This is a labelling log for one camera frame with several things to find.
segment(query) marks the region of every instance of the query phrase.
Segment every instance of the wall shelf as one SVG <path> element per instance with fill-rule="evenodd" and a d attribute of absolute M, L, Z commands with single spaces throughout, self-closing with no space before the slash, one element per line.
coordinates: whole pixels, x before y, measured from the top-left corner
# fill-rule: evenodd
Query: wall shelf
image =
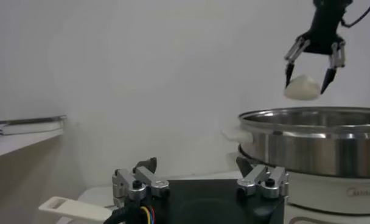
<path fill-rule="evenodd" d="M 63 129 L 40 133 L 0 136 L 0 156 L 63 134 Z"/>

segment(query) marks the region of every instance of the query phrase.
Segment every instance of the food item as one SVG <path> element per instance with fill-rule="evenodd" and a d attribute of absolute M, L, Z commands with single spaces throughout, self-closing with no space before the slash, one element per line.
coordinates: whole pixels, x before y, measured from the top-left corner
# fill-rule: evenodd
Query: food item
<path fill-rule="evenodd" d="M 311 77 L 300 75 L 289 83 L 284 95 L 293 100 L 315 100 L 320 96 L 320 85 Z"/>

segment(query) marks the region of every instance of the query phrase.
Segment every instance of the white plastic handle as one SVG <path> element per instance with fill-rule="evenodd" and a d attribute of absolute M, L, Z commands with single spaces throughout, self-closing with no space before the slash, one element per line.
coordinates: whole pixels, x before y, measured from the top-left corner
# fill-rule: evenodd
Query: white plastic handle
<path fill-rule="evenodd" d="M 39 210 L 88 223 L 103 223 L 112 214 L 109 209 L 61 197 L 48 199 Z"/>
<path fill-rule="evenodd" d="M 239 126 L 223 129 L 222 135 L 231 142 L 238 142 L 241 144 L 253 143 L 253 135 Z"/>

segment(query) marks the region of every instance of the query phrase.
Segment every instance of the brand logo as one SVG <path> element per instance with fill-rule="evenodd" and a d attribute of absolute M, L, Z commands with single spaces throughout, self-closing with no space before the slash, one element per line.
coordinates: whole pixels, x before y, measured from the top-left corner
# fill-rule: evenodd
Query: brand logo
<path fill-rule="evenodd" d="M 360 197 L 360 196 L 370 196 L 370 189 L 363 189 L 357 187 L 350 187 L 346 191 L 347 196 L 349 197 Z"/>

